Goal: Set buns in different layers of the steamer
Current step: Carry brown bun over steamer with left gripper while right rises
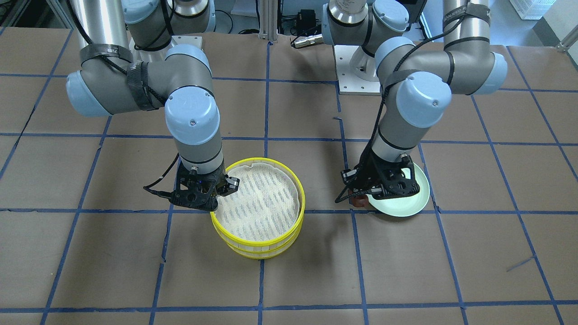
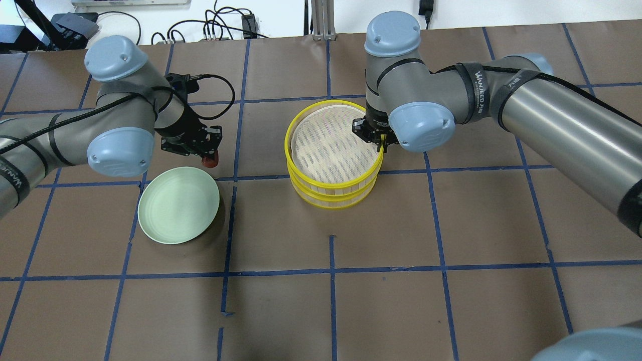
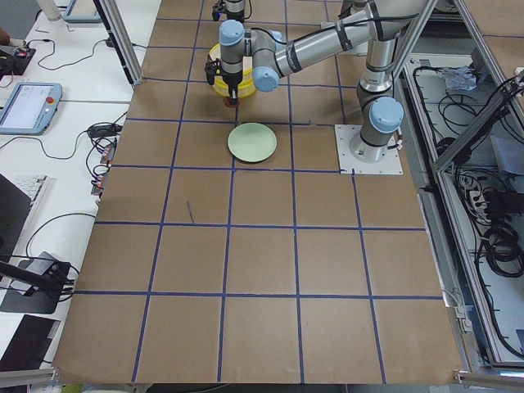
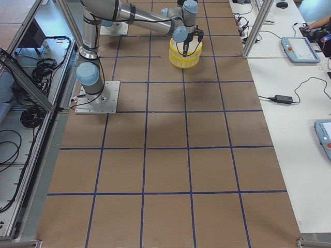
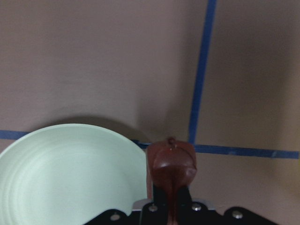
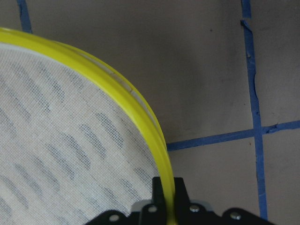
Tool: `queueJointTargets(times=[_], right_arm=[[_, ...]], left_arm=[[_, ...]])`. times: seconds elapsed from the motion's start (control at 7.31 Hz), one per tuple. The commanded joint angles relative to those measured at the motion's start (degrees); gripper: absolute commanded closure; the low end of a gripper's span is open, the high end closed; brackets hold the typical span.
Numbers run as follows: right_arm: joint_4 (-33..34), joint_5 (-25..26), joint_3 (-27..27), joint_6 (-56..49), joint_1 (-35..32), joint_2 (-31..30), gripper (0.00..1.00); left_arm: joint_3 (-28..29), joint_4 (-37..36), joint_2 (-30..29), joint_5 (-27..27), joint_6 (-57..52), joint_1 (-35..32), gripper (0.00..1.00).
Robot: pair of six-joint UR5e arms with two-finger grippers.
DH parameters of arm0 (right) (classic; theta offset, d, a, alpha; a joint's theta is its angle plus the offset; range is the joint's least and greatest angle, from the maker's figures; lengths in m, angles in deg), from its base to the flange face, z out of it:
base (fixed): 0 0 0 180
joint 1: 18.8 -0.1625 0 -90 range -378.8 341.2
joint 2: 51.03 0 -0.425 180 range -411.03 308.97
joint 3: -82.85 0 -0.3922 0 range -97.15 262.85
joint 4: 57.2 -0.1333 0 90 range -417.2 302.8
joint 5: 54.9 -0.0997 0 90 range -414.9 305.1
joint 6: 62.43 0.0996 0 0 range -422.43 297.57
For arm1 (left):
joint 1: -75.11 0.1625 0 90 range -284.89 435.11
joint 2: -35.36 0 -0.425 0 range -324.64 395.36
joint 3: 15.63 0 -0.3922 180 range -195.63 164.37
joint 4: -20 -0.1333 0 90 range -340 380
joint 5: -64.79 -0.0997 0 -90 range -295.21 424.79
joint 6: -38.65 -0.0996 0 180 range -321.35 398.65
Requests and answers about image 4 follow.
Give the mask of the person hand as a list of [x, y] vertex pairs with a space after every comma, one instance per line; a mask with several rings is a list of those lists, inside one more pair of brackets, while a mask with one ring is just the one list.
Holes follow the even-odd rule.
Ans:
[[316, 27], [316, 22], [313, 22], [313, 23], [310, 23], [307, 27], [308, 27], [308, 29], [316, 29], [317, 27]]

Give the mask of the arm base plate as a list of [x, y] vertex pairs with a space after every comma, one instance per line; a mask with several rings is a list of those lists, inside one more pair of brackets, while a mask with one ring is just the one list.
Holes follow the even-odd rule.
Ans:
[[75, 113], [82, 114], [115, 114], [117, 110], [118, 95], [119, 95], [120, 81], [106, 81], [103, 92], [96, 99], [85, 93], [81, 86], [80, 94], [84, 95], [79, 98], [74, 107]]
[[127, 36], [129, 25], [124, 22], [101, 23], [101, 36]]

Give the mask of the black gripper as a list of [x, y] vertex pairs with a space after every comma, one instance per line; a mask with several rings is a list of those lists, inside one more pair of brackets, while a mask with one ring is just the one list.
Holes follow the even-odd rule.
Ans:
[[185, 39], [183, 43], [183, 57], [187, 57], [189, 44], [193, 40], [193, 37], [194, 37], [194, 32], [191, 32], [188, 34], [187, 38]]

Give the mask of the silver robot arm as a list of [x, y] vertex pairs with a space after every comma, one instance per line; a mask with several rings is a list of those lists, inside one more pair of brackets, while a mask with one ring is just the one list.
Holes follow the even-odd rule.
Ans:
[[201, 32], [195, 22], [198, 13], [197, 1], [178, 1], [177, 7], [163, 8], [161, 15], [169, 18], [171, 22], [170, 30], [167, 33], [176, 43], [183, 43], [183, 57], [188, 56], [189, 44], [193, 37], [198, 37], [201, 42], [203, 32]]
[[148, 29], [183, 43], [182, 56], [188, 56], [189, 44], [194, 36], [202, 35], [196, 27], [197, 1], [178, 1], [176, 7], [165, 8], [161, 14], [121, 1], [81, 1], [83, 12], [83, 38], [79, 47], [83, 62], [99, 62], [99, 36], [103, 20], [124, 22]]

